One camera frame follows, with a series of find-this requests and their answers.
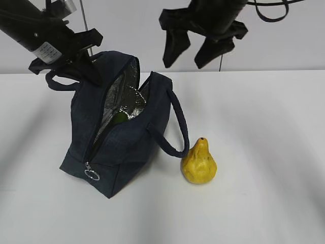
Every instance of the metal ring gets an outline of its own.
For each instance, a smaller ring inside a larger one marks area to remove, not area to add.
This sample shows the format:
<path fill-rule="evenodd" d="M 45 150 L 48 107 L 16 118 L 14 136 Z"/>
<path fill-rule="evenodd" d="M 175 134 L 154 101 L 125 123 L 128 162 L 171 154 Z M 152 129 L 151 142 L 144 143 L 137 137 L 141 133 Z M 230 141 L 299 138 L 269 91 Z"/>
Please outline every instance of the metal ring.
<path fill-rule="evenodd" d="M 89 178 L 91 178 L 91 179 L 93 179 L 93 180 L 96 180 L 96 181 L 99 181 L 99 180 L 101 179 L 100 175 L 99 175 L 97 172 L 93 171 L 92 169 L 86 169 L 86 170 L 85 170 L 85 174 L 86 174 Z"/>

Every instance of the white wall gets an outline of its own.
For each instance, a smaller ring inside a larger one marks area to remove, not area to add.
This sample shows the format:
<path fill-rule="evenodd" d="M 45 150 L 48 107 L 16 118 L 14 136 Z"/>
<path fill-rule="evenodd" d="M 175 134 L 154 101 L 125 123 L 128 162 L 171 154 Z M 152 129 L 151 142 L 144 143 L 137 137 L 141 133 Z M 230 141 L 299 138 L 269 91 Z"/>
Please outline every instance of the white wall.
<path fill-rule="evenodd" d="M 45 0 L 31 0 L 43 8 Z M 78 12 L 68 17 L 76 32 L 84 30 L 80 4 Z M 191 47 L 170 69 L 165 69 L 162 55 L 166 33 L 158 18 L 163 8 L 186 7 L 189 0 L 83 0 L 89 28 L 97 28 L 104 40 L 102 50 L 118 50 L 139 57 L 142 71 L 198 71 L 194 57 L 204 38 L 190 34 Z M 261 8 L 270 17 L 284 13 L 283 7 Z M 325 69 L 325 1 L 308 0 L 290 6 L 286 19 L 279 23 L 260 20 L 253 6 L 247 6 L 239 16 L 249 29 L 236 48 L 223 57 L 222 70 L 310 70 Z M 35 58 L 4 33 L 0 32 L 0 73 L 26 73 Z M 204 71 L 217 71 L 220 59 L 207 65 Z"/>

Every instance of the zipper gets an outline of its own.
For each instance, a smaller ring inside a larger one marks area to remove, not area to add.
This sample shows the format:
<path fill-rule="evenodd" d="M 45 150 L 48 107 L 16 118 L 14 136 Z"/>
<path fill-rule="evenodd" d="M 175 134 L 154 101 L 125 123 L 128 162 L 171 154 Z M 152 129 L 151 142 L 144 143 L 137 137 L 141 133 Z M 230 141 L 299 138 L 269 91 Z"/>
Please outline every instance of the zipper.
<path fill-rule="evenodd" d="M 123 69 L 121 69 L 121 72 L 119 72 L 119 74 L 116 76 L 116 78 L 114 78 L 114 81 L 112 84 L 114 84 L 114 82 L 123 74 L 123 72 L 127 69 L 128 66 L 131 65 L 133 60 L 130 60 L 130 62 L 128 62 L 125 67 L 123 67 Z M 139 64 L 139 60 L 136 58 L 135 59 L 136 61 L 136 65 L 137 65 L 137 87 L 139 87 L 139 82 L 140 82 L 140 64 Z M 101 117 L 99 119 L 99 122 L 96 126 L 96 130 L 92 136 L 92 140 L 91 140 L 91 143 L 87 149 L 87 153 L 86 153 L 86 160 L 85 160 L 85 166 L 86 166 L 86 169 L 85 169 L 85 174 L 90 178 L 90 179 L 93 179 L 95 181 L 99 181 L 101 179 L 100 175 L 94 171 L 91 166 L 90 166 L 90 162 L 93 160 L 93 158 L 95 157 L 95 155 L 97 154 L 99 148 L 100 148 L 100 145 L 104 142 L 105 138 L 107 137 L 107 135 L 109 134 L 109 132 L 117 125 L 117 124 L 114 124 L 112 123 L 113 122 L 113 119 L 114 119 L 114 116 L 119 112 L 119 111 L 113 111 L 112 112 L 112 115 L 113 115 L 113 118 L 111 119 L 111 121 L 108 123 L 108 125 L 106 125 L 106 127 L 104 128 L 104 130 L 101 132 L 101 134 L 99 135 L 98 139 L 96 140 L 96 142 L 94 143 L 95 139 L 96 139 L 96 136 L 101 128 L 101 125 L 102 125 L 102 120 L 103 120 L 103 113 L 104 113 L 104 107 L 105 107 L 105 102 L 106 102 L 106 98 L 107 98 L 107 95 L 108 95 L 108 92 L 109 92 L 109 89 L 111 88 L 111 85 L 109 85 L 107 87 L 107 89 L 105 90 L 105 97 L 103 98 L 103 102 L 101 104 Z"/>
<path fill-rule="evenodd" d="M 100 175 L 90 167 L 88 162 L 86 162 L 86 168 L 87 169 L 85 170 L 85 174 L 89 178 L 96 180 L 96 181 L 99 181 L 101 179 Z"/>

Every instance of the lunch bag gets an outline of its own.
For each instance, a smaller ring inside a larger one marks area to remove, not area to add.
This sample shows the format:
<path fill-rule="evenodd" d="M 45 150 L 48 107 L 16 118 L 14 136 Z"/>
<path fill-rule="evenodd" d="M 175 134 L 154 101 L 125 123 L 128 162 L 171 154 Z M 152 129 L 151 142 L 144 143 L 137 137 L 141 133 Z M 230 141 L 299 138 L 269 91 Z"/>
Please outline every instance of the lunch bag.
<path fill-rule="evenodd" d="M 186 156 L 188 131 L 171 79 L 151 72 L 139 87 L 136 57 L 109 51 L 92 58 L 102 86 L 59 70 L 48 73 L 46 81 L 53 90 L 75 91 L 71 102 L 72 142 L 60 169 L 86 180 L 110 198 L 149 161 L 157 145 L 171 156 Z M 61 84 L 53 80 L 54 76 L 77 82 Z M 174 149 L 164 138 L 171 104 L 184 138 L 183 151 Z"/>

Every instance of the label sticker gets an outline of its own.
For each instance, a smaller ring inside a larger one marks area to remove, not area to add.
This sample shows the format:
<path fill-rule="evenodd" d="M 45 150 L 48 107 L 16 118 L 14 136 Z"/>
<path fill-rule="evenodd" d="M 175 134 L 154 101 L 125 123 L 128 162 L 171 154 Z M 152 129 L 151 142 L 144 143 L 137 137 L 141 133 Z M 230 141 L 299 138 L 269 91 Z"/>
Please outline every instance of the label sticker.
<path fill-rule="evenodd" d="M 54 63 L 62 56 L 62 53 L 48 42 L 44 42 L 32 53 L 48 65 Z"/>

